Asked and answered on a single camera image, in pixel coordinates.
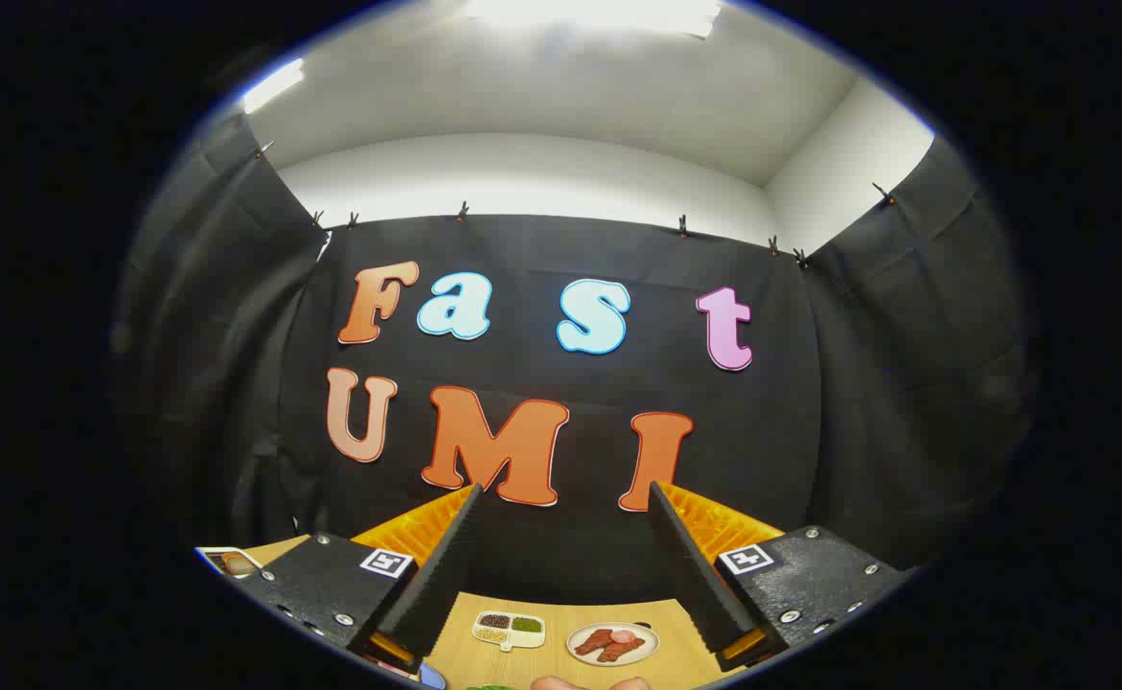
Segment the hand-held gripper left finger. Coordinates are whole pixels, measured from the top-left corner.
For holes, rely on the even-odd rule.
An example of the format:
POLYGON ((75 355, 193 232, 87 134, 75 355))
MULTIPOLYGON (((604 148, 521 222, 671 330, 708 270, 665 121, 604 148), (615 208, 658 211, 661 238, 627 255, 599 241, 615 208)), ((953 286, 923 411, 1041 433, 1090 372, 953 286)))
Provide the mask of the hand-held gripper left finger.
POLYGON ((482 486, 451 495, 452 517, 419 560, 406 549, 320 533, 233 586, 263 610, 352 656, 415 673, 465 588, 482 523, 482 486))

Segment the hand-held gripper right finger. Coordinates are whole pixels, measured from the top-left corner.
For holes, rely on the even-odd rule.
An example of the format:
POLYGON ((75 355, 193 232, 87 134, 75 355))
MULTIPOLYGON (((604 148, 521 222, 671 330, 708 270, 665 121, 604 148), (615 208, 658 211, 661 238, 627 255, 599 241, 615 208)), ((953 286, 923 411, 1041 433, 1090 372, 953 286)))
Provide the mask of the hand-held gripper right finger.
POLYGON ((723 672, 812 645, 912 576, 831 528, 783 532, 672 484, 652 482, 649 517, 672 598, 723 672))

